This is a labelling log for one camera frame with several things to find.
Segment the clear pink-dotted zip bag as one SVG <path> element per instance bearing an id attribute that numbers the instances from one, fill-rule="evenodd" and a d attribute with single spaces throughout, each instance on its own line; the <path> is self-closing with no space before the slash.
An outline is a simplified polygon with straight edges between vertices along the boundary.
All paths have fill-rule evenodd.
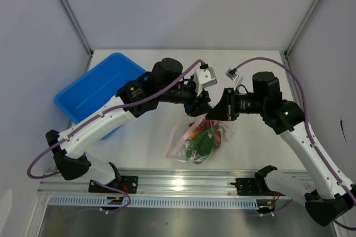
<path id="1" fill-rule="evenodd" d="M 233 121 L 185 115 L 169 134 L 165 157 L 184 163 L 203 164 L 226 147 L 236 132 L 237 124 Z"/>

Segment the green toy cucumber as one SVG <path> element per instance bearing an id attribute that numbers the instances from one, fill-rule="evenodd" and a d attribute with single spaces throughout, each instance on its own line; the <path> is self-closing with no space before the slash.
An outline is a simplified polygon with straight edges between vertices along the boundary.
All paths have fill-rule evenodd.
<path id="1" fill-rule="evenodd" d="M 207 160 L 213 150 L 213 140 L 209 139 L 207 135 L 204 136 L 203 140 L 197 145 L 191 145 L 186 150 L 186 159 L 189 162 L 195 164 L 202 164 Z"/>

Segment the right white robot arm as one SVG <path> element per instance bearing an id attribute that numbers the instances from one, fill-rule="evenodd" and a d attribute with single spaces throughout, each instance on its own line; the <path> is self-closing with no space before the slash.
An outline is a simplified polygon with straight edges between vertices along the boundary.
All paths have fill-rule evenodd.
<path id="1" fill-rule="evenodd" d="M 252 93 L 243 95 L 233 88 L 224 89 L 219 103 L 206 118 L 235 121 L 241 113 L 260 115 L 294 151 L 312 182 L 268 165 L 254 174 L 255 190 L 263 195 L 279 192 L 303 205 L 317 224 L 329 225 L 355 207 L 355 183 L 342 174 L 322 147 L 312 142 L 304 112 L 295 102 L 282 98 L 279 80 L 272 72 L 258 72 L 252 82 Z"/>

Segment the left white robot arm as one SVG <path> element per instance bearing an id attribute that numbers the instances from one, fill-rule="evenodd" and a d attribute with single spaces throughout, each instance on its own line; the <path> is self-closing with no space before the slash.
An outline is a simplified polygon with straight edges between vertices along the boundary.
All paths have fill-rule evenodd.
<path id="1" fill-rule="evenodd" d="M 217 83 L 214 70 L 202 63 L 186 80 L 182 64 L 164 58 L 151 71 L 127 82 L 108 102 L 72 129 L 47 132 L 53 145 L 53 159 L 65 180 L 87 177 L 101 183 L 108 192 L 120 188 L 121 176 L 112 162 L 88 153 L 88 147 L 114 129 L 155 110 L 159 102 L 183 104 L 189 116 L 205 114 L 211 108 L 206 88 Z"/>

